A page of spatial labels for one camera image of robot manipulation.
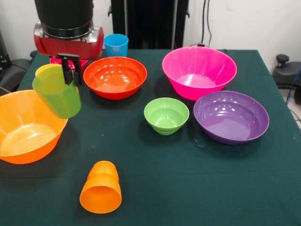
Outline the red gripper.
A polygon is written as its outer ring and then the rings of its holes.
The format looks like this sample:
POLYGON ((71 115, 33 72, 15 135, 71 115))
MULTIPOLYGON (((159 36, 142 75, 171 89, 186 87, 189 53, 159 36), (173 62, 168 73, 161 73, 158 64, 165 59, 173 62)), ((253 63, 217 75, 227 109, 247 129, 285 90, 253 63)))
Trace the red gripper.
POLYGON ((82 85, 83 76, 80 58, 97 60, 103 51, 103 39, 103 28, 98 26, 92 26, 88 33, 75 39, 52 37, 43 30, 40 22, 37 22, 34 27, 34 42, 38 52, 46 56, 58 56, 62 60, 66 85, 70 85, 73 79, 76 86, 82 85), (75 68, 73 75, 68 63, 69 58, 75 68))

